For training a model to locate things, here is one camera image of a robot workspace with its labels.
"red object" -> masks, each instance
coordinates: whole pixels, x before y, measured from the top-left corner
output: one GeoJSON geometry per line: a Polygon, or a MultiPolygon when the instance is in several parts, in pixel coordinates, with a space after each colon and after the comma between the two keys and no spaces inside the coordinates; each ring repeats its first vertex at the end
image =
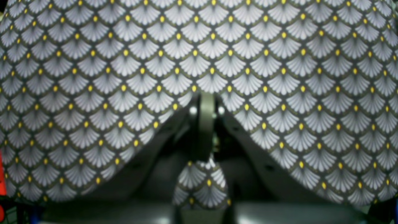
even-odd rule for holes
{"type": "Polygon", "coordinates": [[[1,151],[0,151],[0,196],[6,196],[6,195],[7,195],[6,181],[4,178],[3,159],[2,159],[1,151]]]}
{"type": "Polygon", "coordinates": [[[3,207],[0,205],[0,222],[3,222],[6,217],[3,207]]]}

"scale pattern fabric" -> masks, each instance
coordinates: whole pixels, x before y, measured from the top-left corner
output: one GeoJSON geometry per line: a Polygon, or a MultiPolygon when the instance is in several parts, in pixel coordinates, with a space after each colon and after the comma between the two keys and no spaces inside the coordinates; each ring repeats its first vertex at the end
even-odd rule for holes
{"type": "Polygon", "coordinates": [[[306,188],[398,189],[390,0],[9,0],[0,25],[8,195],[71,200],[111,179],[195,91],[220,94],[306,188]]]}
{"type": "Polygon", "coordinates": [[[226,209],[231,205],[220,164],[189,161],[178,177],[173,204],[182,209],[226,209]]]}

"patterned fabric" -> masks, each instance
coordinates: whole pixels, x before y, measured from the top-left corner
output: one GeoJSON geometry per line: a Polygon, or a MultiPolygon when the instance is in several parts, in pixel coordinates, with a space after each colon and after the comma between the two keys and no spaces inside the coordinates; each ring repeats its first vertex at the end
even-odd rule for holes
{"type": "Polygon", "coordinates": [[[207,163],[188,162],[178,177],[173,204],[183,209],[226,209],[231,205],[224,173],[213,156],[207,163]]]}
{"type": "Polygon", "coordinates": [[[9,0],[0,25],[8,195],[111,179],[195,91],[337,203],[398,188],[391,0],[9,0]]]}

